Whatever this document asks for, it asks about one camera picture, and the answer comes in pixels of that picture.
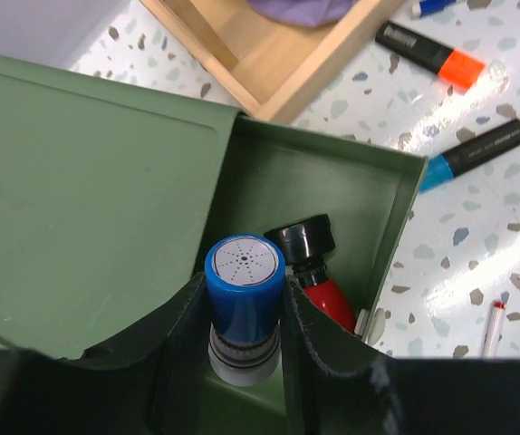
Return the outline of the three-drawer desk organizer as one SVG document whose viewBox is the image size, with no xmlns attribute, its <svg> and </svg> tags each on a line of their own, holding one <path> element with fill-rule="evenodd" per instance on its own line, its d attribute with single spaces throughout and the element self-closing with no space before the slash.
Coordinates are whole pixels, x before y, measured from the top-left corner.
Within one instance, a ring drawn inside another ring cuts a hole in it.
<svg viewBox="0 0 520 435">
<path fill-rule="evenodd" d="M 0 56 L 0 350 L 78 360 L 164 305 L 219 240 L 327 214 L 332 278 L 373 310 L 424 158 Z M 282 366 L 205 363 L 196 434 L 291 434 Z"/>
</svg>

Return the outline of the red black stamp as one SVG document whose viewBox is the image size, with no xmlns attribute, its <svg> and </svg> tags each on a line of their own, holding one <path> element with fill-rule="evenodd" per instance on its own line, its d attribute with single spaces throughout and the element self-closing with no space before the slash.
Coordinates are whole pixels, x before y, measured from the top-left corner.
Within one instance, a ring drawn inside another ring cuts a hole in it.
<svg viewBox="0 0 520 435">
<path fill-rule="evenodd" d="M 356 316 L 341 288 L 328 276 L 325 257 L 335 248 L 327 214 L 317 214 L 264 232 L 283 253 L 305 294 L 323 313 L 349 333 Z"/>
</svg>

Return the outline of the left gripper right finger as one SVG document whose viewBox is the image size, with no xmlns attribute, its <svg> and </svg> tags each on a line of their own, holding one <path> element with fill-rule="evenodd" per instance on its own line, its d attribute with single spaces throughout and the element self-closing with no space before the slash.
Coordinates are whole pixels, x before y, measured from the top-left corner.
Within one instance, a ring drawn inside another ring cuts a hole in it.
<svg viewBox="0 0 520 435">
<path fill-rule="evenodd" d="M 291 434 L 520 434 L 520 360 L 395 359 L 283 293 L 282 366 Z"/>
</svg>

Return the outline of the blue grey stamp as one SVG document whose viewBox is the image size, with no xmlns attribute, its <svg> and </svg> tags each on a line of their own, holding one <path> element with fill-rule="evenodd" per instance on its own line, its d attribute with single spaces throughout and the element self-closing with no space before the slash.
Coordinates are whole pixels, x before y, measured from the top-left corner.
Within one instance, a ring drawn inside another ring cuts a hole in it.
<svg viewBox="0 0 520 435">
<path fill-rule="evenodd" d="M 212 369 L 236 387 L 267 380 L 280 360 L 284 255 L 264 237 L 226 237 L 207 253 L 205 279 Z"/>
</svg>

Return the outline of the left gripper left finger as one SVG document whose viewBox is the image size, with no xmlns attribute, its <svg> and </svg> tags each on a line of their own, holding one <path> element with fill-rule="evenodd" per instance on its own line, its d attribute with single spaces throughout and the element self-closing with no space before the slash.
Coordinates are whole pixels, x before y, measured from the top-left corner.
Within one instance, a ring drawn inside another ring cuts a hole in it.
<svg viewBox="0 0 520 435">
<path fill-rule="evenodd" d="M 78 360 L 0 350 L 0 434 L 196 434 L 209 330 L 198 273 Z"/>
</svg>

